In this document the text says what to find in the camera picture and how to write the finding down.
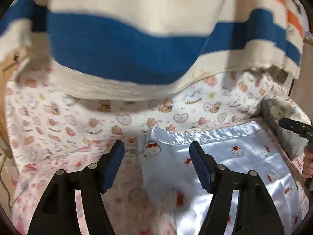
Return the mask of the person's right hand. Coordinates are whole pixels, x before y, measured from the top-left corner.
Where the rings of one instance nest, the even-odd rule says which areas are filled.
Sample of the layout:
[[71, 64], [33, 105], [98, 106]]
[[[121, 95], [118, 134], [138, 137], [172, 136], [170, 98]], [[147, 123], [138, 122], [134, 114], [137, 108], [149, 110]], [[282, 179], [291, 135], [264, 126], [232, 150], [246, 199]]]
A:
[[313, 155], [307, 148], [304, 149], [305, 156], [303, 158], [302, 174], [305, 178], [310, 179], [313, 175]]

